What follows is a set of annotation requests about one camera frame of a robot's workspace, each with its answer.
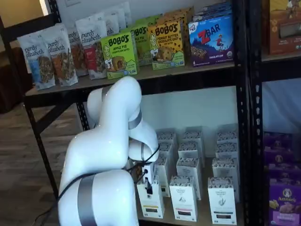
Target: black metal shelf frame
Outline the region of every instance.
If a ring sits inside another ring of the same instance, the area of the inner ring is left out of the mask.
[[[16,64],[10,47],[10,42],[17,37],[35,32],[61,22],[56,0],[48,0],[52,14],[37,18],[22,24],[4,28],[0,19],[0,34],[5,44],[6,53],[12,65],[13,75],[16,83],[19,85],[19,91],[23,96],[24,106],[26,108],[32,130],[34,132],[37,144],[45,164],[45,168],[53,189],[54,196],[58,197],[58,189],[55,178],[52,173],[47,154],[40,134],[46,129],[59,115],[61,115],[69,106],[76,103],[79,112],[81,124],[84,130],[89,129],[87,115],[83,102],[87,100],[90,91],[100,88],[89,87],[83,89],[72,89],[62,92],[47,93],[42,95],[26,96],[21,88],[20,79],[16,70]],[[173,91],[185,91],[194,89],[203,89],[211,87],[236,86],[238,126],[239,126],[239,150],[240,150],[240,172],[241,189],[244,208],[245,226],[256,225],[253,211],[252,187],[251,187],[251,115],[249,100],[249,65],[248,49],[246,42],[246,6],[245,0],[233,0],[233,28],[235,42],[235,66],[230,68],[205,71],[199,73],[189,73],[183,75],[170,75],[160,78],[140,80],[143,94],[157,94]],[[32,113],[32,108],[55,105],[45,116],[36,121]]]

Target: cardboard box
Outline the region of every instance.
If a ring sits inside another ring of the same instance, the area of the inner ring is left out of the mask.
[[[182,19],[148,27],[153,70],[185,65]]]
[[[178,176],[193,177],[197,199],[201,200],[203,195],[203,186],[199,159],[179,158],[177,162],[177,173]]]
[[[135,42],[137,47],[139,66],[151,65],[152,57],[150,52],[150,43],[147,35],[148,24],[135,24],[123,31],[132,31],[135,34]]]
[[[193,66],[211,65],[233,60],[232,15],[217,16],[189,23]]]
[[[262,3],[263,25],[268,25],[270,54],[301,51],[301,8],[298,0],[265,0]]]
[[[159,156],[155,167],[156,174],[159,176],[162,195],[164,197],[170,197],[169,183],[171,179],[171,171],[168,159],[166,157]]]
[[[108,79],[135,75],[139,72],[133,32],[121,32],[101,39]]]
[[[240,184],[240,173],[239,173],[239,158],[237,144],[226,142],[223,144],[217,144],[215,148],[215,156],[218,159],[232,158],[238,167],[238,183]]]
[[[165,207],[158,175],[151,184],[153,194],[147,194],[143,180],[137,183],[143,216],[146,218],[163,218]]]
[[[300,182],[271,178],[269,183],[269,225],[300,225],[300,195]]]
[[[301,165],[289,163],[270,163],[269,178],[288,178],[301,181]]]
[[[234,187],[231,178],[208,178],[208,194],[213,224],[236,225]]]
[[[175,133],[175,129],[159,129],[157,132],[158,142],[161,144],[162,142],[167,142],[172,144],[172,152],[174,158],[174,165],[178,161],[178,141]]]
[[[201,128],[190,127],[187,128],[181,137],[181,141],[195,141],[198,144],[198,155],[201,159],[201,165],[205,167],[205,149],[203,141],[203,133]]]
[[[187,141],[180,143],[178,150],[179,158],[198,159],[198,143],[195,141]]]
[[[173,177],[169,188],[175,219],[196,222],[198,206],[193,177]]]
[[[232,178],[235,202],[240,202],[237,165],[233,159],[217,159],[212,161],[213,176],[216,178]]]

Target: brown box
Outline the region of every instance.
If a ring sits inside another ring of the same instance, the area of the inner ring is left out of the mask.
[[[301,51],[300,0],[269,0],[262,3],[262,42],[268,43],[270,54]],[[267,7],[269,17],[264,14]],[[265,39],[264,27],[268,28]]]

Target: snack box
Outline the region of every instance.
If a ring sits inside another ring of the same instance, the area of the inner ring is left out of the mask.
[[[231,178],[208,178],[208,194],[213,224],[236,225],[234,187]]]
[[[301,165],[289,163],[270,163],[269,178],[288,178],[301,180]]]
[[[185,65],[182,19],[148,27],[153,70]]]
[[[269,226],[298,226],[300,214],[300,181],[271,178],[269,181]]]
[[[173,21],[181,19],[182,20],[182,31],[183,31],[183,46],[185,56],[190,55],[190,44],[189,44],[189,31],[188,31],[188,23],[192,21],[192,18],[188,19],[188,14],[186,12],[179,12],[175,14],[168,14],[167,16],[163,16],[158,20],[158,24],[163,24],[166,21]]]
[[[147,218],[163,218],[165,207],[158,175],[155,175],[151,188],[152,194],[147,194],[143,180],[137,183],[143,216]]]
[[[212,160],[213,176],[216,178],[228,177],[232,178],[234,185],[235,202],[240,202],[240,192],[238,183],[237,165],[233,159],[217,159]]]
[[[293,135],[287,133],[263,133],[263,146],[278,150],[291,151],[293,148]]]
[[[264,163],[294,163],[295,156],[291,150],[286,149],[272,149],[271,147],[264,148]]]
[[[147,35],[147,23],[135,24],[123,31],[132,31],[135,34],[139,66],[151,65],[152,57]]]
[[[193,177],[197,199],[201,200],[203,195],[203,187],[199,159],[179,158],[177,162],[177,174],[178,176]]]
[[[162,14],[154,15],[154,16],[148,16],[146,18],[138,19],[136,20],[136,24],[144,24],[147,23],[148,26],[151,26],[153,24],[157,23],[157,20],[162,17]]]
[[[170,197],[169,182],[171,179],[171,171],[168,159],[159,155],[155,168],[156,174],[159,176],[163,197]]]
[[[189,36],[193,66],[233,60],[232,15],[191,22]]]
[[[201,21],[201,20],[207,20],[211,19],[214,17],[219,17],[219,16],[227,16],[232,14],[232,10],[226,10],[226,11],[221,11],[221,12],[214,12],[210,14],[205,14],[205,15],[195,15],[193,16],[193,21]]]
[[[121,32],[102,38],[101,44],[108,79],[135,75],[139,72],[137,48],[133,32]]]
[[[176,220],[197,221],[198,206],[193,177],[176,176],[169,188]]]
[[[181,141],[195,141],[198,143],[198,155],[201,159],[201,165],[205,167],[205,149],[203,141],[203,133],[201,128],[190,127],[187,128],[184,134],[181,137]]]

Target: white tea box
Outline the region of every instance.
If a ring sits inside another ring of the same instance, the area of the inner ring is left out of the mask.
[[[173,177],[169,188],[175,219],[197,221],[198,206],[193,177]]]
[[[177,162],[178,176],[191,176],[195,182],[196,196],[198,200],[202,199],[202,174],[199,159],[179,158]]]
[[[170,169],[171,174],[176,173],[175,168],[175,157],[174,157],[174,150],[173,144],[168,142],[159,142],[159,157],[165,157],[168,161],[168,167]]]
[[[152,194],[147,194],[143,180],[137,183],[143,216],[147,218],[163,218],[165,208],[158,175],[155,175],[151,187]]]
[[[195,127],[187,128],[181,138],[182,141],[195,141],[198,144],[198,155],[201,159],[202,167],[205,167],[205,149],[203,142],[203,133],[201,128],[197,129]]]
[[[238,167],[238,184],[240,184],[240,173],[239,173],[239,159],[238,159],[238,150],[235,143],[226,142],[223,144],[217,144],[215,149],[215,156],[218,159],[234,159]]]
[[[178,142],[177,142],[177,137],[175,133],[175,129],[160,129],[157,130],[157,138],[158,142],[167,142],[172,144],[173,148],[173,157],[174,157],[174,162],[178,161]]]
[[[195,141],[182,142],[178,150],[179,158],[198,159],[198,143]]]
[[[233,159],[217,159],[212,161],[213,176],[216,178],[228,177],[232,178],[234,185],[235,201],[240,202],[239,185],[238,185],[238,170]]]
[[[213,224],[236,225],[234,187],[231,178],[208,178],[208,194]]]
[[[158,157],[156,164],[156,174],[159,176],[161,191],[163,197],[170,197],[169,182],[171,179],[171,172],[169,170],[168,160],[166,157]]]

